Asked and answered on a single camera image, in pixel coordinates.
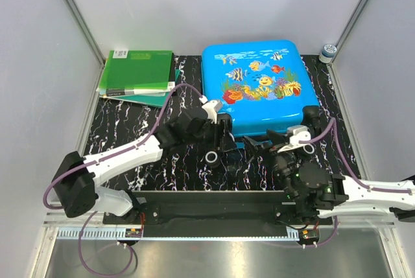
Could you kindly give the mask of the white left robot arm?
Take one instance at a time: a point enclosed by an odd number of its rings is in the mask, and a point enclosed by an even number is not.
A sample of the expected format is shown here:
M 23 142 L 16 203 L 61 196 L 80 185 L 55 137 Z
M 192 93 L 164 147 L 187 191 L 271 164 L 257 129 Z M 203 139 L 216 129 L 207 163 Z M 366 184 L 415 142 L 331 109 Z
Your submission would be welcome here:
M 206 164 L 216 167 L 221 153 L 236 147 L 231 131 L 231 117 L 226 113 L 187 110 L 153 132 L 107 152 L 88 156 L 69 153 L 52 180 L 53 189 L 68 218 L 95 210 L 131 224 L 139 218 L 139 202 L 131 193 L 105 188 L 104 183 L 134 167 L 157 162 L 185 145 L 201 145 Z

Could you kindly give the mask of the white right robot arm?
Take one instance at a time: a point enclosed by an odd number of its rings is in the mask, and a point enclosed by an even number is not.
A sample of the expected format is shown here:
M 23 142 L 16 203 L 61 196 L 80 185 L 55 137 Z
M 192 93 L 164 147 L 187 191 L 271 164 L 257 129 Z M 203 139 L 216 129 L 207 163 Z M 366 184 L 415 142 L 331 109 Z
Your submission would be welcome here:
M 314 152 L 306 126 L 287 133 L 267 131 L 259 143 L 244 136 L 250 158 L 261 156 L 267 170 L 294 206 L 294 219 L 303 224 L 341 215 L 392 215 L 400 222 L 414 221 L 414 181 L 364 181 L 332 174 L 306 157 Z

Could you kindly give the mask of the blue suitcase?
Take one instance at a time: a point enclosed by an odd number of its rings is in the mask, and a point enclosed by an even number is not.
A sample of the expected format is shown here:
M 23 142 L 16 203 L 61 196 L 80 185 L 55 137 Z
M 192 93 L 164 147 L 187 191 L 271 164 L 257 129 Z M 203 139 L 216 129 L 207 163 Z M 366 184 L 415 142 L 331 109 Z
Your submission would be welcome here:
M 202 52 L 202 92 L 232 119 L 236 147 L 261 142 L 267 130 L 307 126 L 321 133 L 320 105 L 305 64 L 289 40 L 210 45 Z

